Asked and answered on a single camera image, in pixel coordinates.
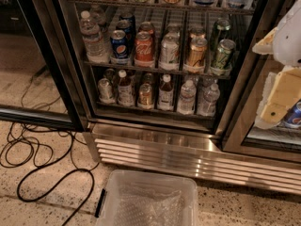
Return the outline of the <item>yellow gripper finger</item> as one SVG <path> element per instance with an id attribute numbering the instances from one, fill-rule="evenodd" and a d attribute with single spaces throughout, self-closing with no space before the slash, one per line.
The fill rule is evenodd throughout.
<path id="1" fill-rule="evenodd" d="M 277 29 L 274 27 L 263 39 L 252 47 L 252 51 L 259 55 L 272 55 L 274 53 L 273 41 L 276 32 Z"/>
<path id="2" fill-rule="evenodd" d="M 301 99 L 301 69 L 285 66 L 279 73 L 268 73 L 255 126 L 270 129 L 279 125 L 288 111 Z"/>

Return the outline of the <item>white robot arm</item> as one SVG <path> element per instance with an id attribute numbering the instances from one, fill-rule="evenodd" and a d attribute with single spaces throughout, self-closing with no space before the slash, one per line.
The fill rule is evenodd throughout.
<path id="1" fill-rule="evenodd" d="M 255 126 L 270 129 L 279 125 L 288 111 L 301 99 L 301 0 L 297 0 L 280 22 L 252 51 L 272 55 L 284 66 L 279 73 L 268 73 Z"/>

